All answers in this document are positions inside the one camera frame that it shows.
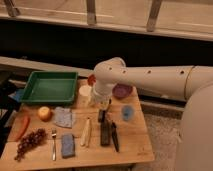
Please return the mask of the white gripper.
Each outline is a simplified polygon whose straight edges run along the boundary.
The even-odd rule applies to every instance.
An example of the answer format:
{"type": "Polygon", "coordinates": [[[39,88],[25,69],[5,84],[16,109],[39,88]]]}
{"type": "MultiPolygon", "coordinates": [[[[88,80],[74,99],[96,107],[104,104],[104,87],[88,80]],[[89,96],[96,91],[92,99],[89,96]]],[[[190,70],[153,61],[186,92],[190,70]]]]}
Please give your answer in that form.
{"type": "Polygon", "coordinates": [[[107,110],[111,104],[112,89],[114,85],[97,80],[91,90],[91,100],[94,103],[102,103],[102,109],[107,110]]]}

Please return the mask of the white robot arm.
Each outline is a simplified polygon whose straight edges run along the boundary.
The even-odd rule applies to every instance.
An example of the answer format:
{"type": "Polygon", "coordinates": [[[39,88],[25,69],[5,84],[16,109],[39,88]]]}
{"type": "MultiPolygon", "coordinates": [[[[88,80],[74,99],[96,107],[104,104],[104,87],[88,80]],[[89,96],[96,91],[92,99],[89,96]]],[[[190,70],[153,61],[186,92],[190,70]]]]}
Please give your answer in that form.
{"type": "Polygon", "coordinates": [[[174,171],[213,171],[213,66],[128,67],[114,57],[93,73],[95,102],[109,99],[118,83],[184,101],[174,171]]]}

